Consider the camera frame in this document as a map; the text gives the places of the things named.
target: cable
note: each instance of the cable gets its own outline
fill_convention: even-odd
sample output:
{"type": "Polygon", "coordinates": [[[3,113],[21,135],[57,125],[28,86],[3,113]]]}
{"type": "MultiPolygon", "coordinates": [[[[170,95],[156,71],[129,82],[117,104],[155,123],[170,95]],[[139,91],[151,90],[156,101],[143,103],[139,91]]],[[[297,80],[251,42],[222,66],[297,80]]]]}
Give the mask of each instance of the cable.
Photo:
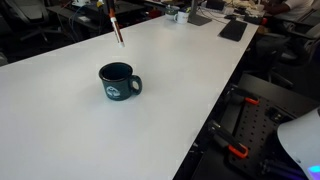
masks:
{"type": "Polygon", "coordinates": [[[201,8],[201,7],[199,7],[199,9],[202,9],[202,10],[204,10],[205,12],[208,12],[212,17],[214,17],[214,18],[224,18],[224,17],[219,17],[219,16],[215,16],[215,15],[213,15],[209,10],[207,10],[207,9],[203,9],[203,8],[201,8]]]}
{"type": "MultiPolygon", "coordinates": [[[[71,2],[72,2],[72,1],[69,1],[67,4],[65,4],[65,5],[58,11],[58,13],[57,13],[58,20],[59,20],[59,22],[60,22],[61,28],[62,28],[62,30],[64,30],[65,32],[67,32],[67,30],[66,30],[66,28],[64,28],[64,26],[63,26],[63,24],[62,24],[62,21],[61,21],[61,18],[60,18],[60,14],[61,14],[61,11],[62,11],[65,7],[67,7],[71,2]]],[[[76,40],[73,38],[73,36],[72,36],[70,33],[68,33],[68,37],[71,37],[71,39],[73,40],[73,42],[76,42],[76,40]]]]}
{"type": "Polygon", "coordinates": [[[75,32],[75,30],[74,30],[74,19],[75,19],[75,17],[76,17],[76,14],[78,14],[78,12],[82,9],[82,7],[84,7],[85,5],[83,5],[83,6],[80,6],[77,10],[76,10],[76,12],[73,14],[73,16],[71,16],[72,17],[72,21],[71,21],[71,30],[72,30],[72,32],[74,33],[74,35],[76,36],[76,38],[77,38],[77,40],[78,40],[78,42],[80,41],[80,39],[79,39],[79,36],[78,36],[78,34],[75,32]]]}
{"type": "Polygon", "coordinates": [[[100,35],[101,31],[102,31],[101,27],[102,27],[102,13],[103,13],[103,11],[100,7],[98,8],[98,10],[99,10],[99,32],[98,32],[98,35],[100,35]]]}
{"type": "Polygon", "coordinates": [[[80,7],[77,9],[77,11],[73,14],[73,16],[71,16],[71,17],[72,17],[71,29],[72,29],[73,33],[76,35],[78,42],[80,41],[80,39],[79,39],[78,34],[77,34],[77,33],[75,32],[75,30],[74,30],[74,26],[73,26],[73,25],[74,25],[74,20],[75,20],[76,14],[78,14],[78,12],[79,12],[84,6],[90,6],[90,5],[96,5],[96,4],[95,4],[95,3],[91,3],[91,4],[85,4],[85,5],[83,5],[83,6],[80,6],[80,7]]]}
{"type": "Polygon", "coordinates": [[[209,18],[209,19],[212,19],[212,20],[215,20],[215,21],[217,21],[217,22],[219,22],[219,23],[222,23],[222,24],[227,24],[227,23],[225,23],[225,22],[219,21],[218,19],[211,18],[211,17],[209,17],[209,16],[205,15],[205,14],[203,13],[203,11],[202,11],[202,9],[201,9],[201,8],[199,8],[199,10],[201,11],[201,13],[202,13],[205,17],[207,17],[207,18],[209,18]]]}

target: black chair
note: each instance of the black chair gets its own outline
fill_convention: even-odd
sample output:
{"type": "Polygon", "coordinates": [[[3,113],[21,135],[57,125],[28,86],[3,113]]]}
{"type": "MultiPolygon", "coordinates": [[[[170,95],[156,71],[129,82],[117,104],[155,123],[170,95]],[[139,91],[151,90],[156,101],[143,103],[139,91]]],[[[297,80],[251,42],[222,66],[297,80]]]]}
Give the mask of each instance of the black chair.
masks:
{"type": "Polygon", "coordinates": [[[256,54],[251,58],[256,62],[254,70],[245,72],[267,77],[264,79],[269,82],[277,79],[285,87],[292,88],[294,84],[277,72],[278,67],[299,69],[310,64],[319,44],[320,24],[312,27],[296,23],[295,30],[285,34],[266,33],[257,38],[254,43],[256,54]]]}
{"type": "Polygon", "coordinates": [[[290,38],[279,39],[256,35],[242,64],[243,73],[255,74],[271,82],[273,67],[281,58],[285,51],[284,45],[289,40],[290,38]]]}
{"type": "Polygon", "coordinates": [[[8,60],[4,54],[2,36],[6,36],[10,33],[12,33],[11,28],[0,13],[0,66],[8,64],[8,60]]]}
{"type": "Polygon", "coordinates": [[[42,25],[49,22],[49,16],[46,7],[39,0],[3,0],[2,6],[10,18],[22,20],[27,26],[37,27],[30,34],[21,37],[21,41],[41,34],[48,42],[45,33],[61,33],[59,27],[42,28],[42,25]]]}

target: office background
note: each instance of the office background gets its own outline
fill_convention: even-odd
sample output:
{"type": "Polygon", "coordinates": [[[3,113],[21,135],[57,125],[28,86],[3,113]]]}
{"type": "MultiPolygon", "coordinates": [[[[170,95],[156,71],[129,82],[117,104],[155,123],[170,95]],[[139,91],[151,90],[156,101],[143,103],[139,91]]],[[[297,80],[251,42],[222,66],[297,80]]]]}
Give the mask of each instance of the office background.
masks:
{"type": "MultiPolygon", "coordinates": [[[[49,14],[50,23],[48,25],[59,26],[60,22],[57,15],[49,14]]],[[[5,53],[8,63],[14,63],[32,56],[36,56],[54,49],[74,44],[74,40],[62,34],[46,34],[49,43],[45,42],[40,36],[38,38],[30,38],[23,42],[18,37],[26,34],[28,27],[18,23],[11,22],[9,18],[3,16],[2,20],[8,23],[9,31],[1,35],[0,43],[2,52],[5,53]]],[[[316,12],[307,20],[310,23],[319,22],[320,13],[316,12]]],[[[311,99],[320,101],[320,51],[316,52],[311,63],[304,68],[290,68],[287,66],[279,66],[278,71],[286,78],[290,79],[295,85],[291,89],[299,94],[310,97],[311,99]]],[[[276,84],[282,85],[281,82],[275,81],[276,84]]]]}

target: orange clamp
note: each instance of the orange clamp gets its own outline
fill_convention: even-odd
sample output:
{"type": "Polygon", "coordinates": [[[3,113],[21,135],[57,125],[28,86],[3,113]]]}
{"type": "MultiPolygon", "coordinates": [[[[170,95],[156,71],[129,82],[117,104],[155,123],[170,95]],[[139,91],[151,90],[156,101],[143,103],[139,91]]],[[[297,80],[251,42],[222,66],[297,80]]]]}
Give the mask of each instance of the orange clamp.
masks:
{"type": "Polygon", "coordinates": [[[229,151],[231,151],[234,155],[238,156],[241,159],[244,159],[245,157],[248,156],[249,150],[246,146],[240,144],[241,147],[245,150],[244,153],[238,151],[236,148],[234,148],[232,145],[229,144],[228,149],[229,151]]]}
{"type": "Polygon", "coordinates": [[[244,98],[244,100],[247,101],[248,103],[253,104],[253,105],[259,104],[259,100],[255,100],[255,99],[251,99],[251,98],[244,98]]]}

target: desk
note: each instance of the desk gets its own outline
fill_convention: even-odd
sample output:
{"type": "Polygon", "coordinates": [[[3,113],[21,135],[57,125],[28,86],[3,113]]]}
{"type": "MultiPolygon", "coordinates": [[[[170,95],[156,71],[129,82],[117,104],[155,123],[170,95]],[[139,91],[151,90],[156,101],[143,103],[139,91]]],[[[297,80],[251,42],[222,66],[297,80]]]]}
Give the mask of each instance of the desk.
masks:
{"type": "Polygon", "coordinates": [[[257,30],[159,17],[0,67],[0,179],[172,179],[257,30]],[[99,69],[133,66],[143,90],[107,99],[99,69]]]}
{"type": "Polygon", "coordinates": [[[47,7],[47,10],[48,11],[51,11],[51,12],[54,12],[56,14],[58,14],[59,16],[62,16],[62,17],[65,17],[65,18],[70,18],[72,17],[73,15],[75,15],[75,18],[74,18],[74,21],[81,24],[81,25],[84,25],[90,29],[93,29],[93,30],[99,30],[99,25],[97,24],[94,24],[92,22],[83,22],[81,21],[78,17],[80,16],[83,16],[81,14],[75,14],[74,11],[71,11],[69,9],[62,9],[61,10],[61,7],[60,6],[51,6],[51,7],[47,7]]]}
{"type": "MultiPolygon", "coordinates": [[[[242,76],[238,86],[254,94],[261,95],[279,106],[287,107],[295,111],[297,115],[305,114],[320,105],[319,102],[312,99],[247,74],[242,76]]],[[[230,103],[227,107],[220,124],[228,129],[229,132],[233,132],[240,110],[241,106],[238,104],[230,103]]],[[[208,150],[204,152],[192,180],[212,180],[214,178],[248,179],[247,176],[242,176],[239,171],[230,167],[229,163],[226,162],[226,149],[222,147],[226,147],[228,144],[218,138],[215,140],[216,142],[210,144],[208,150]]]]}
{"type": "Polygon", "coordinates": [[[143,5],[156,8],[162,12],[162,14],[166,11],[166,5],[162,4],[161,2],[153,1],[153,0],[143,0],[143,5]]]}

